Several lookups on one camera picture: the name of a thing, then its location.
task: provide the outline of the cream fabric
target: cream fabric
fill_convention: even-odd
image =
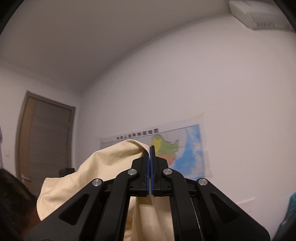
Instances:
[[[129,169],[132,161],[141,157],[149,146],[135,140],[125,140],[93,153],[78,171],[62,178],[46,178],[37,200],[41,220],[65,203],[95,178],[113,179]],[[124,240],[174,240],[168,197],[131,197]]]

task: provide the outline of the white ceiling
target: white ceiling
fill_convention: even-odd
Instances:
[[[24,0],[0,60],[81,92],[159,34],[228,11],[227,0]]]

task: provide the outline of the green region on map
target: green region on map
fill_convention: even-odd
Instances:
[[[165,141],[162,135],[155,135],[152,137],[152,145],[155,147],[155,154],[158,157],[167,160],[171,165],[176,159],[176,151],[179,150],[179,142],[174,143]]]

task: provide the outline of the black hair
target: black hair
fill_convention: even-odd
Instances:
[[[30,214],[36,208],[37,198],[16,177],[0,169],[0,229],[13,229],[20,236],[28,227]]]

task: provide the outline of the metal pivot screw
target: metal pivot screw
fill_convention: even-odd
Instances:
[[[201,178],[198,180],[199,185],[205,186],[207,185],[207,179]]]
[[[92,181],[92,185],[94,185],[95,187],[100,186],[102,184],[101,179],[95,179]]]
[[[173,173],[173,170],[170,169],[170,168],[166,168],[163,170],[163,173],[166,174],[166,175],[171,175]]]
[[[137,170],[136,169],[129,169],[128,174],[131,175],[131,176],[135,175],[135,174],[137,174]]]

